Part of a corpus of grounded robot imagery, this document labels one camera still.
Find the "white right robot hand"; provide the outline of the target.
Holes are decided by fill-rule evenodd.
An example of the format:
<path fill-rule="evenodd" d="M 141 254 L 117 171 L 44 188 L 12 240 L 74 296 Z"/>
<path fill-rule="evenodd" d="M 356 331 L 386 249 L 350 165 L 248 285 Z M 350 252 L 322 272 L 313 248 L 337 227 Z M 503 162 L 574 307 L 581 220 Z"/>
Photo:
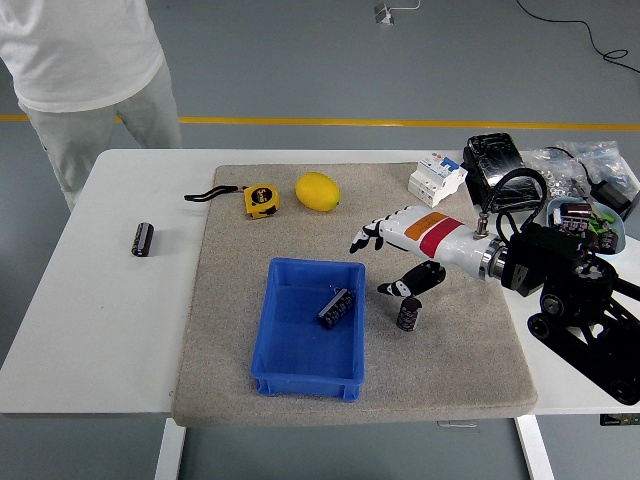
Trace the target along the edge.
<path fill-rule="evenodd" d="M 422 262 L 400 279 L 377 287 L 380 293 L 395 297 L 415 297 L 444 281 L 445 267 L 456 265 L 473 278 L 488 275 L 495 254 L 496 236 L 480 239 L 460 221 L 426 206 L 408 206 L 363 226 L 354 237 L 350 252 L 375 242 L 379 250 L 388 244 L 412 253 Z"/>

